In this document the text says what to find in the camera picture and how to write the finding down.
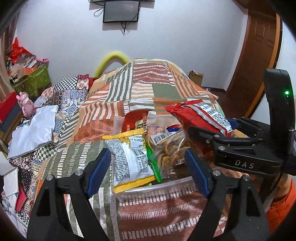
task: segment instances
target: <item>red box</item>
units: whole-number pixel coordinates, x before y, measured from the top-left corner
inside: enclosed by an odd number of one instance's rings
[[[0,102],[0,122],[2,123],[8,113],[11,111],[17,102],[17,93],[11,92],[8,94],[4,102]]]

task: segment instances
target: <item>snack bag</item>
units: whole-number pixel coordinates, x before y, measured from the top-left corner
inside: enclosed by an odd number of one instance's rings
[[[202,100],[192,100],[165,106],[166,111],[175,116],[187,131],[191,126],[198,126],[226,137],[234,137],[228,120],[216,109]]]
[[[146,140],[151,149],[163,139],[175,134],[168,132],[167,127],[173,124],[180,124],[176,117],[172,115],[148,115]]]
[[[11,57],[11,60],[13,61],[14,64],[17,62],[19,56],[22,53],[31,54],[24,47],[21,47],[21,46],[18,45],[18,39],[17,39],[17,37],[15,38],[15,41],[12,44],[11,49],[12,50],[10,52],[10,57]]]
[[[162,176],[169,174],[174,166],[184,164],[184,153],[191,147],[191,143],[183,131],[172,133],[165,133],[170,135],[159,141],[153,151]],[[199,149],[195,148],[194,150],[199,157],[203,156]]]
[[[143,135],[144,129],[141,128],[115,136],[103,136],[103,140],[115,156],[112,162],[114,193],[123,192],[155,180],[153,170],[148,165]]]
[[[144,129],[144,135],[147,132],[147,115],[150,110],[135,110],[126,114],[124,117],[121,132],[126,132],[135,129]]]

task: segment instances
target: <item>cardboard box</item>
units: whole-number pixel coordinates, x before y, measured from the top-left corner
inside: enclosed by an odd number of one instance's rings
[[[200,74],[200,73],[197,73],[196,71],[194,70],[191,70],[189,72],[189,75],[188,77],[191,79],[191,81],[193,83],[195,83],[196,85],[198,86],[201,86],[202,85],[202,78],[203,78],[203,74]]]
[[[42,64],[39,68],[34,70],[31,74],[24,76],[13,84],[15,90],[19,93],[27,92],[30,99],[38,97],[38,88],[45,87],[51,82],[47,64]]]
[[[31,74],[33,71],[35,71],[37,68],[21,68],[20,71],[17,73],[17,78],[20,80],[25,75]]]

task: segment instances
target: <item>wooden floor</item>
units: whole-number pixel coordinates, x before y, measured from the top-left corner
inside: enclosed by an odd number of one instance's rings
[[[239,118],[244,115],[244,113],[239,109],[239,107],[237,107],[225,93],[213,90],[210,91],[211,93],[219,97],[217,101],[220,104],[227,118]]]

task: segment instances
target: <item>brown box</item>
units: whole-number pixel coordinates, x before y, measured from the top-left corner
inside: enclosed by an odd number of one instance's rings
[[[202,78],[203,78],[203,74],[199,74],[197,73],[196,71],[194,70],[191,70],[189,72],[189,75],[188,77],[191,79],[191,81],[193,83],[195,83],[196,85],[198,86],[201,86],[202,85]]]

